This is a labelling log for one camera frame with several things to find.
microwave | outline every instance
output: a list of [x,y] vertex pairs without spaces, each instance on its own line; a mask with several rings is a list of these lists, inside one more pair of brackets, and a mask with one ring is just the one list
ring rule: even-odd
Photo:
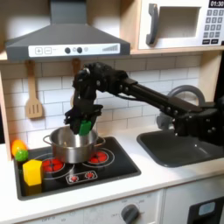
[[142,0],[139,49],[224,45],[224,0]]

black knob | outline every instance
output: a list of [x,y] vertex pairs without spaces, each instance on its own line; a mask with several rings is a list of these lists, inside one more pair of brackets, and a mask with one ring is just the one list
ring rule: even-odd
[[70,53],[70,52],[71,52],[71,49],[70,49],[69,47],[67,47],[67,48],[65,49],[65,52],[66,52],[66,53]]
[[122,210],[122,218],[126,224],[133,223],[139,216],[139,211],[135,205],[128,205]]
[[77,48],[77,52],[78,52],[78,53],[82,53],[82,48],[81,48],[81,47],[78,47],[78,48]]

green object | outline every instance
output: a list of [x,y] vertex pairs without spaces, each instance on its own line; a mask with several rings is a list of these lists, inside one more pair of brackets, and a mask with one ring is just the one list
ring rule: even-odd
[[82,121],[80,125],[80,136],[85,136],[91,130],[92,123],[90,121]]
[[18,150],[15,156],[15,159],[18,162],[24,162],[28,159],[28,150]]

wooden spatula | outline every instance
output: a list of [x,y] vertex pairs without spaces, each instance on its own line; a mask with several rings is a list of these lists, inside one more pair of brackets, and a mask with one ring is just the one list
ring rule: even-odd
[[[75,75],[81,70],[81,61],[79,59],[74,59],[73,60],[73,75],[75,78]],[[71,107],[74,106],[74,95],[71,97],[70,100],[70,105]]]
[[30,99],[25,104],[25,113],[29,118],[37,118],[43,115],[42,105],[36,96],[36,86],[35,86],[35,75],[34,67],[35,63],[31,60],[25,62],[27,75],[28,75],[28,86]]

digital display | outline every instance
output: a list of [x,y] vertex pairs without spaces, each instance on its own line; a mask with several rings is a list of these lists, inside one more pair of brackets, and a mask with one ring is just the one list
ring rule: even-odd
[[224,0],[210,0],[209,8],[224,8]]

